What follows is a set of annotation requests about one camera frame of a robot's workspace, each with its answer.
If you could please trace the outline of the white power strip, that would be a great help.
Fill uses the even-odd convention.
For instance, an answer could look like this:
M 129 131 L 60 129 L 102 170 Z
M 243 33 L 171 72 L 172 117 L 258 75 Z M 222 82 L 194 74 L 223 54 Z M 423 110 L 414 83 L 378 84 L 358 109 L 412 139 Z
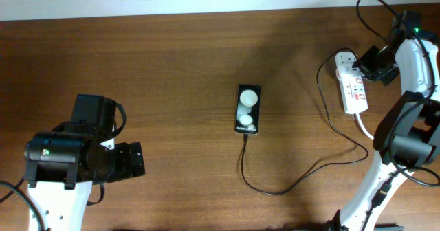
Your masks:
M 346 114 L 360 114 L 368 109 L 363 79 L 349 78 L 340 81 L 340 90 Z

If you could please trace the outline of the black smartphone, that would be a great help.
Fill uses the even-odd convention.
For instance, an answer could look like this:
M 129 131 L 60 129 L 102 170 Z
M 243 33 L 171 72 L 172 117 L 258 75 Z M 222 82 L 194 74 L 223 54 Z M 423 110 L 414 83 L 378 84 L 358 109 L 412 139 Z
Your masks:
M 239 85 L 236 99 L 234 130 L 237 133 L 256 135 L 259 133 L 261 87 Z

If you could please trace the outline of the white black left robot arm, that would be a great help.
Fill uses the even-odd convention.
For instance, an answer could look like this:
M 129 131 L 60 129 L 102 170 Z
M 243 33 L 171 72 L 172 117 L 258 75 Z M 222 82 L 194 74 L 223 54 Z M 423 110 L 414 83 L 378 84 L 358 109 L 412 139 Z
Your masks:
M 27 143 L 30 230 L 80 230 L 94 186 L 103 198 L 106 184 L 145 174 L 140 143 L 117 144 L 119 131 L 115 122 L 65 122 Z

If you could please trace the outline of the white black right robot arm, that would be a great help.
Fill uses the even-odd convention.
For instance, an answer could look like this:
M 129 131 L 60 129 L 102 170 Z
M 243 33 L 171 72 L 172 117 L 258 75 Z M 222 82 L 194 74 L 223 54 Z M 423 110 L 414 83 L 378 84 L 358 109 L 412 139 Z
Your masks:
M 402 96 L 381 121 L 373 136 L 373 162 L 354 198 L 334 218 L 327 230 L 374 230 L 378 217 L 415 171 L 439 156 L 439 70 L 437 37 L 418 27 L 395 32 L 384 48 L 372 47 L 361 58 L 339 52 L 336 76 L 347 90 L 348 105 L 366 102 L 361 77 L 372 76 L 381 66 L 399 71 Z

